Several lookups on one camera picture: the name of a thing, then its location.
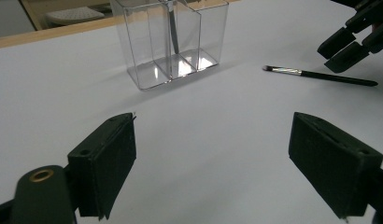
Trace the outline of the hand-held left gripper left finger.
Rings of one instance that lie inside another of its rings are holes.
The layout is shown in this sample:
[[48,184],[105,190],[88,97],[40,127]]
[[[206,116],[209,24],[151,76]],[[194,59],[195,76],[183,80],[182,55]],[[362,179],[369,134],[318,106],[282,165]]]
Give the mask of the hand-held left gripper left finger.
[[107,119],[67,155],[83,217],[110,216],[136,159],[134,119],[132,113]]

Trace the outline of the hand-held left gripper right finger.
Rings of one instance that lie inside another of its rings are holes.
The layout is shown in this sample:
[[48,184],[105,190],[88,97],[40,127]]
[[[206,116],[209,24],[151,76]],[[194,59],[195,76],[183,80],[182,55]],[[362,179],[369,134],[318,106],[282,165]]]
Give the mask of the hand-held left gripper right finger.
[[293,115],[289,156],[340,218],[361,217],[366,208],[383,218],[383,154],[330,122]]

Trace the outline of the black makeup brush silver ferrule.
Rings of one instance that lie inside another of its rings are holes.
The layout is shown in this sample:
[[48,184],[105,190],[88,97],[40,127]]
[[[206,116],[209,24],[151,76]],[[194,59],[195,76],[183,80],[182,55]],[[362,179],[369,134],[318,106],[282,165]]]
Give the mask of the black makeup brush silver ferrule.
[[272,65],[264,65],[262,67],[262,70],[267,72],[279,73],[279,74],[286,74],[286,75],[292,75],[292,76],[298,76],[298,77],[316,78],[321,80],[341,82],[341,83],[347,83],[347,84],[353,84],[353,85],[361,85],[361,86],[367,86],[367,87],[375,87],[378,85],[378,83],[373,80],[353,78],[353,77],[341,77],[341,76],[322,74],[322,73],[311,72],[311,71],[306,71],[301,69],[278,67],[278,66],[272,66]]

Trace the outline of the clear acrylic organizer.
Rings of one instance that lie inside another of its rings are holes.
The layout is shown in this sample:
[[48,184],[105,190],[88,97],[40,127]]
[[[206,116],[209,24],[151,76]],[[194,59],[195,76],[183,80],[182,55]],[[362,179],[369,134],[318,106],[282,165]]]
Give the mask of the clear acrylic organizer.
[[141,90],[220,63],[228,0],[173,0],[179,54],[164,0],[110,0],[126,72]]

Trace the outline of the grey perforated pad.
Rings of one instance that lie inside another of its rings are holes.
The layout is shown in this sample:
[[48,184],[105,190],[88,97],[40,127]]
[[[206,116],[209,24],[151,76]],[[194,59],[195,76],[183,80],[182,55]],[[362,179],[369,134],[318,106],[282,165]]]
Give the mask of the grey perforated pad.
[[75,7],[45,14],[45,19],[56,25],[72,25],[87,21],[101,20],[105,15],[89,7]]

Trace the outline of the white cabinet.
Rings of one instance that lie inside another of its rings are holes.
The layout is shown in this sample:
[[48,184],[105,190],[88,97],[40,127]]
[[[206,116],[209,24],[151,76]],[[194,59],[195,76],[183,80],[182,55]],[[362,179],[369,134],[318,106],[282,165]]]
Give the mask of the white cabinet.
[[35,30],[19,0],[0,0],[0,37]]

